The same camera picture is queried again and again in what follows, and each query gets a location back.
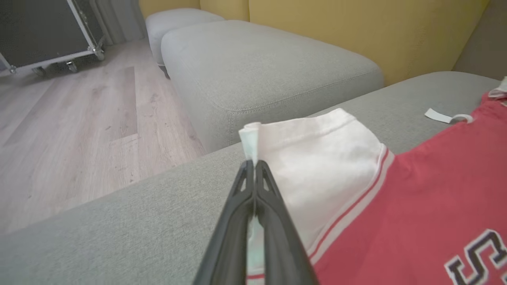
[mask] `yellow cushion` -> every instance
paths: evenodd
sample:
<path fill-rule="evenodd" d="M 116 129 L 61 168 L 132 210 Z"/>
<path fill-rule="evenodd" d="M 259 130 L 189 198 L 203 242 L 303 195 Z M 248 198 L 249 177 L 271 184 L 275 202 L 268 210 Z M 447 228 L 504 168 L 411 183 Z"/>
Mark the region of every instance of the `yellow cushion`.
<path fill-rule="evenodd" d="M 139 0 L 139 7 L 146 19 L 153 13 L 177 8 L 199 9 L 199 0 Z"/>
<path fill-rule="evenodd" d="M 226 20 L 249 20 L 248 0 L 201 0 L 201 9 Z"/>
<path fill-rule="evenodd" d="M 251 0 L 250 21 L 376 62 L 386 85 L 451 70 L 488 0 Z"/>

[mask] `grey seat cushion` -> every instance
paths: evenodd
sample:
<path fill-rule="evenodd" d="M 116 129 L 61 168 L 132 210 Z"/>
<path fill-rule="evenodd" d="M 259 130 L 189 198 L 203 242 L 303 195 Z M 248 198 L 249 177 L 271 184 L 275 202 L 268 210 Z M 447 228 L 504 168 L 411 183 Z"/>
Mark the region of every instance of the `grey seat cushion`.
<path fill-rule="evenodd" d="M 222 20 L 223 18 L 219 15 L 192 8 L 166 10 L 148 16 L 146 18 L 146 30 L 148 31 L 150 48 L 155 61 L 158 65 L 164 65 L 162 53 L 160 52 L 160 43 L 162 42 L 162 37 L 168 31 L 190 25 Z"/>
<path fill-rule="evenodd" d="M 498 84 L 434 73 L 320 114 L 343 108 L 399 153 L 449 127 L 428 108 L 470 113 Z M 243 160 L 236 144 L 0 237 L 0 284 L 190 284 Z"/>
<path fill-rule="evenodd" d="M 308 116 L 383 86 L 363 56 L 243 21 L 169 32 L 162 56 L 209 152 L 239 142 L 247 123 Z"/>

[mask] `grey curtain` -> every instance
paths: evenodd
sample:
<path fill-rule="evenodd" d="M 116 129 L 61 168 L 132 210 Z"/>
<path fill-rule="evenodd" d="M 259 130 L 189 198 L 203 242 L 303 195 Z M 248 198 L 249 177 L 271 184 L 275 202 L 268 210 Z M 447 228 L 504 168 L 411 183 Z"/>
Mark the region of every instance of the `grey curtain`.
<path fill-rule="evenodd" d="M 146 37 L 146 26 L 138 0 L 90 0 L 105 36 L 106 45 Z"/>

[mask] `wooden floor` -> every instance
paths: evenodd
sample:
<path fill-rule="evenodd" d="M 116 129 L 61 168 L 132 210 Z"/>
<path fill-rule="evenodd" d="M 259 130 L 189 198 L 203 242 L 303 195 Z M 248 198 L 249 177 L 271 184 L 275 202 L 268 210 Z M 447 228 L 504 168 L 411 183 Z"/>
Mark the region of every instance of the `wooden floor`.
<path fill-rule="evenodd" d="M 0 234 L 204 154 L 148 42 L 105 54 L 0 76 Z"/>

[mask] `sofa leg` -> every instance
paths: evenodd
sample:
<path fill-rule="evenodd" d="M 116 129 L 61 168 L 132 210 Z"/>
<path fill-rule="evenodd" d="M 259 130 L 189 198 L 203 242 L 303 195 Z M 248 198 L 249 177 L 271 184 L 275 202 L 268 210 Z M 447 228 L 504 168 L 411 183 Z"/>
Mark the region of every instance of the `sofa leg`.
<path fill-rule="evenodd" d="M 169 77 L 169 74 L 167 74 L 167 69 L 165 68 L 165 66 L 164 65 L 159 65 L 159 67 L 160 67 L 160 70 L 164 72 L 165 78 L 171 79 L 171 77 Z"/>

